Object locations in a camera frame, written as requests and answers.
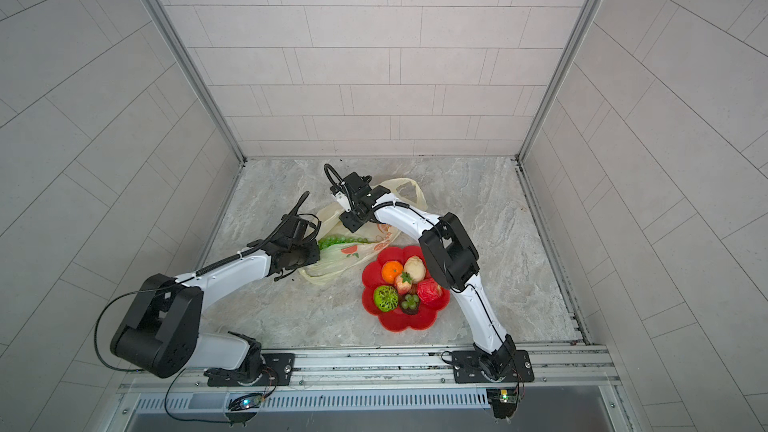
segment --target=black cable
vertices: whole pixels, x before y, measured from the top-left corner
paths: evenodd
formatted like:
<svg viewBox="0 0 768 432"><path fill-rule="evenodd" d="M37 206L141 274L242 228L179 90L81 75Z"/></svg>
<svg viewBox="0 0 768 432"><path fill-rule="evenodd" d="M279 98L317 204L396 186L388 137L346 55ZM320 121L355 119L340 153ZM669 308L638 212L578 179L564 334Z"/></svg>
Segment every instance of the black cable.
<svg viewBox="0 0 768 432"><path fill-rule="evenodd" d="M181 375L184 373L186 368L181 369L181 372L179 372L176 377L170 382L170 385L168 386L168 389L165 391L165 398L163 399L163 408L165 409L165 413L168 414L168 417L178 420L179 422L205 422L206 424L229 424L232 425L234 422L232 420L206 420L206 419L180 419L174 415L168 410L168 394L170 393L170 388L174 386L176 383L176 379L181 377Z"/></svg>
<svg viewBox="0 0 768 432"><path fill-rule="evenodd" d="M183 280L183 281L181 281L181 282L175 282L175 283L173 283L173 284L171 284L171 285L166 285L165 287L160 287L160 288L150 288L150 289L147 289L147 290L139 290L139 291L128 292L128 293L126 293L126 294L122 294L122 295L119 295L119 296L117 296L117 297L113 298L113 299L112 299L112 300L111 300L111 301L110 301L108 304L106 304L106 305L104 306L104 308L103 308L103 309L101 309L101 313L98 315L98 318L96 319L96 325L94 325L94 352L96 352L96 358L97 358L97 359L98 359L98 360L99 360L99 361L100 361L100 362L101 362L101 363L102 363L102 364L103 364L103 365L104 365L106 368L108 368L108 369L112 369L112 370L117 370L118 372L143 372L143 371L144 371L143 369L122 369L122 368L118 368L118 367L113 367L113 366L111 366L110 364L107 364L107 362L105 362L105 361L104 361L104 358L102 358L102 357L101 357L101 354L100 354L100 353L99 353L99 351L98 351L98 341L97 341L97 339L96 339L96 334L98 333L98 324L99 324L99 322L101 321L101 318L104 316L104 312L106 312L106 311L107 311L107 309L109 308L109 306L110 306L110 305L112 305L112 304L113 304L113 303L115 303L117 300L119 300L119 299L121 299L121 298L123 298L123 297L127 297L127 296L129 296L129 295L133 295L133 294L140 294L140 293L142 293L142 292L160 292L160 291L164 291L164 290L166 290L166 289L168 289L168 288L173 288L173 287L176 287L178 284L183 284L183 283L185 283L185 282L188 282L188 281L192 280L193 278L194 278L194 277L189 277L187 280Z"/></svg>

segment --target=plastic bag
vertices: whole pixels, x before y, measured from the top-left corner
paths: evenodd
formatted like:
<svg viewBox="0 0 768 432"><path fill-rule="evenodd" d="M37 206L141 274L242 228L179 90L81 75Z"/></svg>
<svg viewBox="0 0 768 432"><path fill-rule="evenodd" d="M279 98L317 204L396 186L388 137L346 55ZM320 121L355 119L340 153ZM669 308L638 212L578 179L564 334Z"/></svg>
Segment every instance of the plastic bag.
<svg viewBox="0 0 768 432"><path fill-rule="evenodd" d="M387 187L399 200L406 202L421 210L427 210L427 200L424 192L415 180L411 178L390 178L380 184ZM413 186L416 190L416 201L403 197L398 189L404 186ZM374 224L368 222L352 234L341 224L339 216L344 209L334 202L323 207L316 215L322 221L317 241L321 245L323 241L334 242L336 238L344 243L330 245L320 250L320 260L312 265L299 269L299 273L316 285L325 285L337 278L345 270L356 264L368 263L371 257L389 246L400 235L400 231L387 224Z"/></svg>

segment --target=red flower-shaped plate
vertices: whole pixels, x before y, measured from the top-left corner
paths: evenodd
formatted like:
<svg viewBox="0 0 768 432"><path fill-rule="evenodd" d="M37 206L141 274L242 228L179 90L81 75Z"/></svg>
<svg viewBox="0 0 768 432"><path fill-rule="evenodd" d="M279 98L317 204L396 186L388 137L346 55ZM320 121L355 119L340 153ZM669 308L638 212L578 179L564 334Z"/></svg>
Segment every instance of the red flower-shaped plate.
<svg viewBox="0 0 768 432"><path fill-rule="evenodd" d="M362 283L366 286L366 289L362 291L362 306L370 314L378 315L382 327L390 332L402 332L408 327L417 331L427 330L437 320L437 312L446 308L451 300L450 291L443 289L443 294L439 300L429 305L424 302L420 303L418 312L414 315L406 314L400 307L389 312L381 312L379 310L373 302L373 291L380 285L392 285L382 278L382 266L391 260L397 260L401 264L405 264L414 255L417 255L422 262L424 261L422 248L418 245L409 245L406 248L387 247L379 253L374 262L368 264L366 269L362 271ZM427 270L426 278L430 277L429 270Z"/></svg>

